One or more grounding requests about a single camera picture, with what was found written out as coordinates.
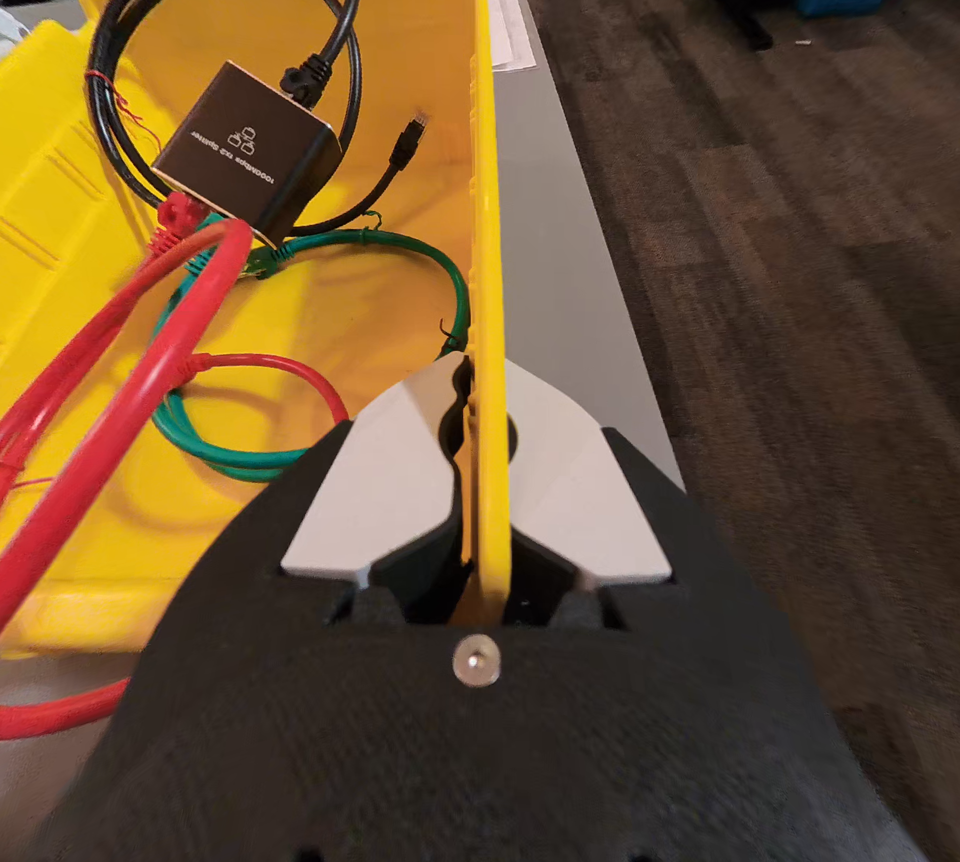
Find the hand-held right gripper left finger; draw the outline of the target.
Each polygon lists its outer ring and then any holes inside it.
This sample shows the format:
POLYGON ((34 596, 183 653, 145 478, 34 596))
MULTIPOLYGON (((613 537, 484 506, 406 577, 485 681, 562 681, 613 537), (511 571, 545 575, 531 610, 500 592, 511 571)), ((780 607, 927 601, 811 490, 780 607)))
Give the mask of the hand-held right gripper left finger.
POLYGON ((410 623, 450 620, 472 568, 455 459, 472 381, 467 356, 445 355, 358 413, 281 560, 286 575, 386 589, 410 623))

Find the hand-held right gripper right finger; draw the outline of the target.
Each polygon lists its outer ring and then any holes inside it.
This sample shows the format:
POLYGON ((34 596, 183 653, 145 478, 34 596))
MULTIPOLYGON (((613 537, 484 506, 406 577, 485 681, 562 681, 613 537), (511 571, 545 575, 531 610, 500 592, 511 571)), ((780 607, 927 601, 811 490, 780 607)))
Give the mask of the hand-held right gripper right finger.
POLYGON ((504 624, 547 626, 570 592, 662 584, 672 568, 601 425, 506 361, 510 593, 504 624))

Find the yellow storage bin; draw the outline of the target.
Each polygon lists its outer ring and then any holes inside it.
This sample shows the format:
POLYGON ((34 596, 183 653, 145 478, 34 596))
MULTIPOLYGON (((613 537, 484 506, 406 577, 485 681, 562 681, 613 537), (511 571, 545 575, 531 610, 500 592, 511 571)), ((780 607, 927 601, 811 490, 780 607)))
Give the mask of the yellow storage bin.
MULTIPOLYGON (((99 149, 83 96, 90 38, 109 0, 33 7, 2 58, 2 410, 134 274, 157 216, 99 149)), ((408 120, 428 124, 377 201, 382 228, 448 255, 473 287, 480 239, 498 233, 497 132, 488 0, 361 0, 363 96, 344 163, 302 221, 355 204, 408 120)), ((274 86, 323 45, 321 0, 163 0, 116 79, 167 140, 225 61, 274 86)), ((323 374, 355 415, 438 353, 455 296, 437 263, 366 242, 298 256, 241 280, 201 352, 269 353, 323 374)), ((253 451, 308 448, 331 416, 305 382, 263 368, 203 373, 184 396, 204 438, 253 451)), ((6 659, 141 649, 198 557, 260 490, 211 471, 147 424, 2 636, 6 659)))

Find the black network splitter box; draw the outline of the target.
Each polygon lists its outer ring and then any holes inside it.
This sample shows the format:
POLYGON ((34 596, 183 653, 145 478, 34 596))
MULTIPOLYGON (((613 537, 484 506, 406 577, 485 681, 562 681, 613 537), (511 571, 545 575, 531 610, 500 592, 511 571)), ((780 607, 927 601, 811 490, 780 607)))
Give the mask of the black network splitter box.
POLYGON ((226 61, 150 169, 278 247, 343 156, 330 124, 226 61))

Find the white paper sheet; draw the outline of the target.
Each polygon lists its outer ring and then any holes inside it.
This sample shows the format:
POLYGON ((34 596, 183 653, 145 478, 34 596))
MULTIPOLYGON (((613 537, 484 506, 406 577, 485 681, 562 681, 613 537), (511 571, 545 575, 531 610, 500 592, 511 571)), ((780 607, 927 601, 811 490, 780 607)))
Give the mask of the white paper sheet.
POLYGON ((490 57, 494 72, 514 72, 537 65, 524 21, 521 0, 487 0, 490 57))

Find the red twist tie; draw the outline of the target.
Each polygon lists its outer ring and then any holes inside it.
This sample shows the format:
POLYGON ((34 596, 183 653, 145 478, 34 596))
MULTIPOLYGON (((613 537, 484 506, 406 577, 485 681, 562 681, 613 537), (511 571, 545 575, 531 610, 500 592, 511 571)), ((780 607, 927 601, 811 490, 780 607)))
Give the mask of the red twist tie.
POLYGON ((158 134, 149 126, 149 124, 143 119, 141 115, 139 115, 138 113, 134 112, 133 109, 131 109, 129 101, 117 88, 114 82, 114 79, 109 77, 107 74, 103 73, 98 69, 90 69, 90 68, 83 73, 83 76, 87 80, 89 79, 97 80, 107 87, 107 89, 112 94, 112 98, 114 100, 114 104, 118 112, 121 115, 125 116, 126 119, 131 124, 136 125, 139 130, 141 130, 143 133, 150 136, 151 140, 155 145, 156 151, 159 153, 160 150, 162 149, 162 141, 159 138, 158 134))

